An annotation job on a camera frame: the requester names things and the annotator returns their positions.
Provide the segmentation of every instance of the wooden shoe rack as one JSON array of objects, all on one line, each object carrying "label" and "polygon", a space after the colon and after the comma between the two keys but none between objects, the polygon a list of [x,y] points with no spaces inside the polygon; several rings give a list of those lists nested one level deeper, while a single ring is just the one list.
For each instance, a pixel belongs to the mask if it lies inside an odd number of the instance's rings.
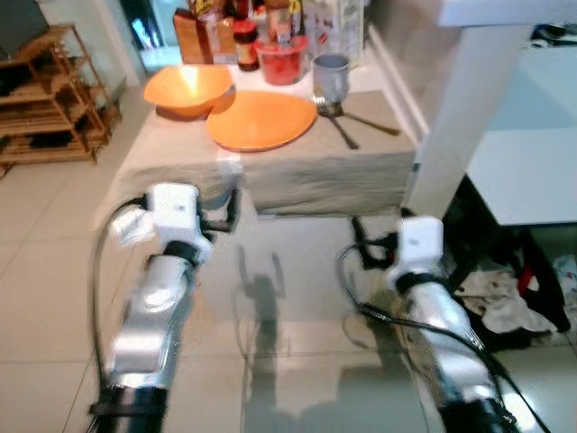
[{"label": "wooden shoe rack", "polygon": [[14,164],[96,163],[120,119],[72,24],[0,60],[0,177]]}]

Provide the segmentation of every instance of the jar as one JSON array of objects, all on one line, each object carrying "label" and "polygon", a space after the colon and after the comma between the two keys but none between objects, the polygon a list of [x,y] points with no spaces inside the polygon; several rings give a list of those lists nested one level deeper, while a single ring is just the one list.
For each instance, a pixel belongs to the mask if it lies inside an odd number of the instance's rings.
[{"label": "jar", "polygon": [[245,72],[258,69],[259,58],[254,49],[254,43],[259,37],[256,24],[251,20],[237,21],[233,30],[239,69]]}]

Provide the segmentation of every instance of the black cable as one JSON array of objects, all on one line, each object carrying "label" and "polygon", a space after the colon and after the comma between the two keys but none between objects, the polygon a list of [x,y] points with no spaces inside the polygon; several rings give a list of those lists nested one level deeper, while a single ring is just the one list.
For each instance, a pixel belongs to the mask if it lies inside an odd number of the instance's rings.
[{"label": "black cable", "polygon": [[[98,374],[98,390],[100,398],[106,393],[108,380],[106,378],[105,366],[102,355],[102,338],[99,326],[99,286],[100,286],[100,260],[102,259],[102,252],[104,251],[106,239],[108,238],[108,232],[110,225],[118,217],[120,212],[125,210],[130,206],[143,206],[145,205],[145,197],[132,198],[125,201],[119,207],[117,207],[105,220],[100,229],[98,230],[95,246],[92,252],[92,266],[88,272],[88,311],[90,315],[90,331],[92,336],[92,346],[94,348],[95,359],[96,359],[96,369]],[[96,424],[96,417],[90,424],[89,430]]]},{"label": "black cable", "polygon": [[[341,252],[341,254],[338,257],[338,261],[343,263],[346,256],[351,251],[357,250],[357,249],[358,249],[358,246],[356,244],[349,245],[348,247],[346,247]],[[544,431],[544,433],[551,433],[551,430],[549,430],[549,428],[546,426],[546,424],[543,422],[543,420],[539,417],[539,415],[531,407],[531,405],[529,404],[529,402],[527,401],[527,399],[525,398],[525,396],[523,395],[521,390],[518,388],[517,384],[513,381],[513,379],[511,378],[511,376],[510,376],[509,372],[507,371],[507,369],[505,368],[505,366],[503,366],[503,364],[500,363],[499,360],[497,360],[486,349],[477,347],[470,340],[467,340],[467,339],[459,336],[458,334],[455,334],[452,331],[442,329],[441,327],[433,327],[433,326],[430,326],[426,323],[416,322],[414,320],[408,320],[408,319],[404,319],[404,318],[395,318],[395,317],[392,317],[384,309],[380,309],[379,307],[372,305],[369,302],[360,302],[357,299],[357,296],[354,293],[353,288],[349,285],[349,282],[348,282],[344,272],[343,272],[343,281],[344,281],[344,289],[345,289],[347,297],[363,315],[369,316],[372,318],[376,318],[380,321],[383,321],[385,323],[390,323],[393,325],[399,325],[402,327],[414,327],[414,328],[418,328],[418,329],[425,329],[427,331],[431,331],[431,332],[434,332],[437,334],[448,336],[448,337],[458,341],[459,343],[465,345],[469,349],[471,349],[487,367],[487,370],[490,373],[491,379],[495,383],[495,388],[496,388],[497,393],[499,395],[500,404],[503,407],[505,407],[505,404],[503,402],[502,392],[501,392],[501,389],[499,386],[499,380],[497,379],[497,376],[500,376],[501,378],[503,378],[509,384],[509,386],[513,389],[513,391],[521,398],[523,403],[527,406],[527,408],[531,412],[531,415],[533,415],[533,417],[535,418],[536,423]]]}]

